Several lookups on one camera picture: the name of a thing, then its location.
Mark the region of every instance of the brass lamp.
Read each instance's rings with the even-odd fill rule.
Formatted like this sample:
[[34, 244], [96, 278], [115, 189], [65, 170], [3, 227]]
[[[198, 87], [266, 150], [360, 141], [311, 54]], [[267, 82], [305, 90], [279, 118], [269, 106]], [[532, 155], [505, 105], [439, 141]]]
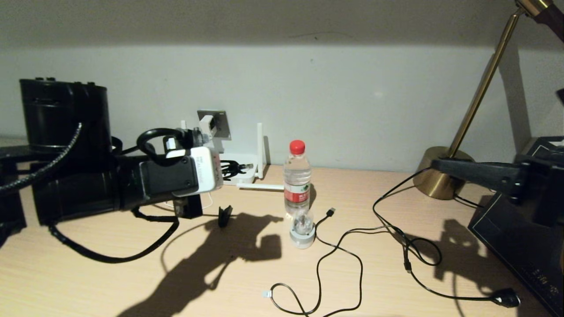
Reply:
[[[486, 68], [485, 75], [478, 85], [476, 95], [474, 96], [462, 123], [460, 124], [451, 146], [428, 148], [427, 151], [425, 151], [423, 159], [421, 160], [417, 170], [430, 167], [433, 160], [447, 157], [474, 161], [468, 154], [463, 151], [459, 151], [459, 147], [464, 139], [464, 135], [466, 135], [466, 132], [472, 123], [472, 119], [474, 119], [484, 95], [486, 94], [505, 48], [507, 47], [509, 39], [513, 34], [513, 30], [515, 30], [517, 21], [522, 14], [526, 14], [527, 16], [533, 18], [537, 23], [548, 25], [552, 31], [556, 33], [560, 40], [564, 42], [562, 12], [560, 12], [560, 10], [552, 3], [552, 0], [516, 0], [515, 3], [517, 4], [518, 9], [509, 17], [509, 20], [505, 25], [505, 29], [501, 34], [501, 39], [497, 44], [495, 53]], [[460, 192], [464, 183], [465, 182], [461, 179], [450, 177], [447, 174], [433, 169], [425, 173], [421, 173], [413, 179], [413, 184], [421, 192], [430, 197], [443, 200], [453, 199], [455, 195]]]

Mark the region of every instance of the water bottle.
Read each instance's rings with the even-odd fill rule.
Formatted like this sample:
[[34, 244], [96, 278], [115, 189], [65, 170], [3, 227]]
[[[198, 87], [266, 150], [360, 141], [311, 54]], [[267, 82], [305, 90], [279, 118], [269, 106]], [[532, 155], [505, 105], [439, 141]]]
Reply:
[[313, 233], [314, 221], [310, 212], [311, 166], [305, 155], [306, 145], [301, 140], [290, 142], [290, 155], [284, 163], [284, 205], [292, 217], [292, 231], [296, 236], [309, 237]]

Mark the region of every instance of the lamp base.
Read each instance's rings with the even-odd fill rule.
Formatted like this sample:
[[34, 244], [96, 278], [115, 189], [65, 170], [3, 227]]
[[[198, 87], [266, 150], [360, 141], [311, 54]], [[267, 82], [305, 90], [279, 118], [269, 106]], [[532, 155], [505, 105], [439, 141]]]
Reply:
[[[421, 163], [417, 170], [426, 169], [431, 166], [431, 162], [436, 159], [447, 157], [448, 147], [431, 147], [425, 151]], [[474, 161], [471, 156], [463, 151], [457, 151], [456, 159]], [[454, 199], [466, 182], [462, 179], [451, 177], [445, 173], [430, 169], [414, 177], [413, 184], [419, 191], [429, 197], [442, 200]]]

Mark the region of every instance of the desk surface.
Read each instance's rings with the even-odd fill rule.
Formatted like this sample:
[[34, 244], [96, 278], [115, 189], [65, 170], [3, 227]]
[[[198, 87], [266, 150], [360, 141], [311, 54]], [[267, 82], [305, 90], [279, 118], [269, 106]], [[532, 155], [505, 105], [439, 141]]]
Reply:
[[[350, 228], [381, 225], [371, 212], [373, 202], [406, 176], [314, 169], [315, 218], [319, 220], [331, 207], [337, 210], [319, 227], [319, 236], [335, 243]], [[264, 182], [281, 183], [281, 167], [270, 166]], [[461, 193], [473, 201], [483, 195], [491, 193], [474, 184]], [[311, 309], [318, 296], [315, 266], [330, 251], [318, 241], [306, 250], [292, 245], [280, 192], [224, 186], [211, 193], [213, 205], [204, 210], [216, 214], [219, 206], [232, 205], [238, 216], [224, 230], [212, 217], [181, 219], [175, 235], [150, 255], [129, 263], [99, 263], [50, 236], [37, 224], [30, 190], [23, 190], [22, 196], [28, 228], [10, 237], [0, 249], [2, 316], [289, 316], [276, 309], [270, 299], [262, 298], [262, 292], [274, 283], [286, 283], [305, 309]], [[208, 202], [208, 196], [203, 195], [202, 204]], [[349, 235], [342, 246], [364, 262], [363, 301], [359, 309], [337, 316], [548, 316], [465, 229], [473, 208], [434, 200], [411, 188], [385, 199], [378, 210], [407, 234], [437, 241], [442, 248], [444, 260], [438, 268], [425, 266], [411, 256], [414, 273], [427, 286], [459, 296], [480, 296], [481, 290], [512, 287], [522, 305], [506, 309], [490, 302], [456, 302], [435, 296], [405, 272], [402, 249], [388, 233]], [[155, 206], [142, 211], [170, 214]], [[59, 225], [60, 231], [75, 241], [112, 256], [139, 252], [167, 227], [136, 219], [129, 212]], [[313, 316], [356, 305], [359, 268], [357, 260], [343, 252], [321, 263], [323, 299]], [[278, 288], [275, 297], [282, 306], [298, 310], [287, 290]]]

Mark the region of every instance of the wall outlet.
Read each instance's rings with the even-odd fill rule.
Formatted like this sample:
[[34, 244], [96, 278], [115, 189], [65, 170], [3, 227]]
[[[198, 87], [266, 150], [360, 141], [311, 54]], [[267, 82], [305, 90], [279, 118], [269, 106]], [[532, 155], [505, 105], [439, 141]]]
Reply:
[[231, 139], [229, 123], [227, 123], [227, 113], [223, 110], [198, 110], [198, 118], [202, 120], [205, 116], [211, 115], [214, 118], [217, 132], [215, 138]]

